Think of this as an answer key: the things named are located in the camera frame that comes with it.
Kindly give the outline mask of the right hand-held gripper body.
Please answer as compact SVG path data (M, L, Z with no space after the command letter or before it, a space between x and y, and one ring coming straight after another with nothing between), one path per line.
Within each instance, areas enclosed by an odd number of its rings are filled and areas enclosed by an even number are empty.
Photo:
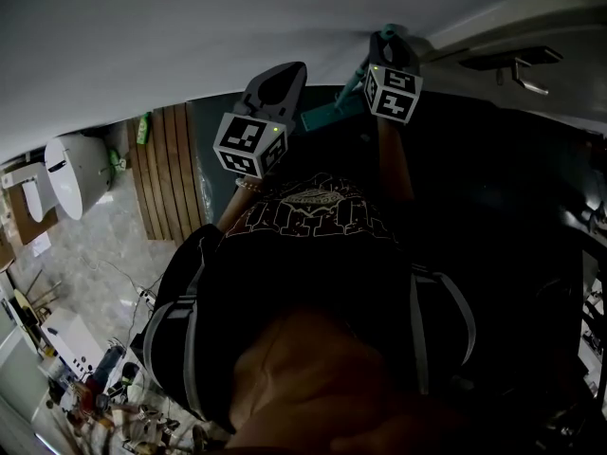
M402 124L410 121L423 79L415 74L379 64L369 64L363 86L372 115Z

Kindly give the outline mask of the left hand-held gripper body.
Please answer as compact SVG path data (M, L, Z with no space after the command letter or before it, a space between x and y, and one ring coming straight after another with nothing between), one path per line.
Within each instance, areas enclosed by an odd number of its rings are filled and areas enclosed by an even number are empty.
M243 100L222 117L213 149L225 170L264 178L288 150L293 107L256 108Z

